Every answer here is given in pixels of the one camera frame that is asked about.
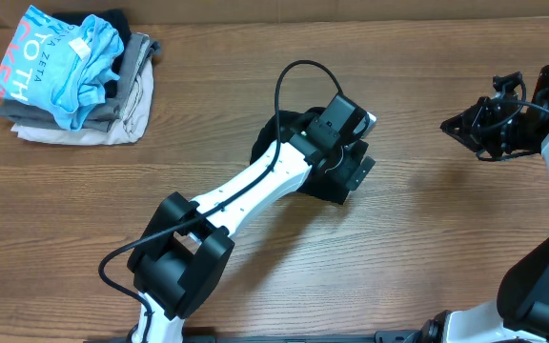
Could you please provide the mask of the black t-shirt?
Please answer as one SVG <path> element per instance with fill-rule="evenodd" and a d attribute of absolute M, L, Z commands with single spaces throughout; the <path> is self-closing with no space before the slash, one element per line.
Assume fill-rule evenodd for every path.
<path fill-rule="evenodd" d="M 282 111 L 278 116 L 273 116 L 260 130 L 252 146 L 250 162 L 253 164 L 267 151 L 274 151 L 276 139 L 280 138 L 279 161 L 283 163 L 287 156 L 295 154 L 309 167 L 308 176 L 297 190 L 320 200 L 342 205 L 352 191 L 330 180 L 325 171 L 340 160 L 343 146 L 362 140 L 358 135 L 364 128 L 365 118 L 348 136 L 348 143 L 339 142 L 327 148 L 320 141 L 325 131 L 318 127 L 325 123 L 322 119 L 325 111 L 324 107 L 312 107 L 303 113 Z"/>

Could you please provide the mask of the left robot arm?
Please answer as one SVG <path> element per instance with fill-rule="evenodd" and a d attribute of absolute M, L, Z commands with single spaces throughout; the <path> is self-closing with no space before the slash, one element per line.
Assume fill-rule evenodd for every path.
<path fill-rule="evenodd" d="M 327 107 L 280 111 L 260 131 L 247 169 L 191 200 L 165 198 L 128 260 L 142 301 L 128 341 L 181 341 L 184 320 L 219 282 L 234 235 L 281 197 L 344 203 L 374 165 L 363 139 L 375 123 L 342 94 Z"/>

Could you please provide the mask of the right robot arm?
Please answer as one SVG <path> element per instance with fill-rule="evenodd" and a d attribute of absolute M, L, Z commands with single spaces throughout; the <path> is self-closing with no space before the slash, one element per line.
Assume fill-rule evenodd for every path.
<path fill-rule="evenodd" d="M 439 127 L 481 162 L 539 158 L 547 218 L 538 243 L 505 273 L 494 299 L 439 314 L 423 327 L 422 342 L 549 342 L 549 64 L 532 91 L 521 72 L 494 76 L 492 87 L 492 95 Z"/>

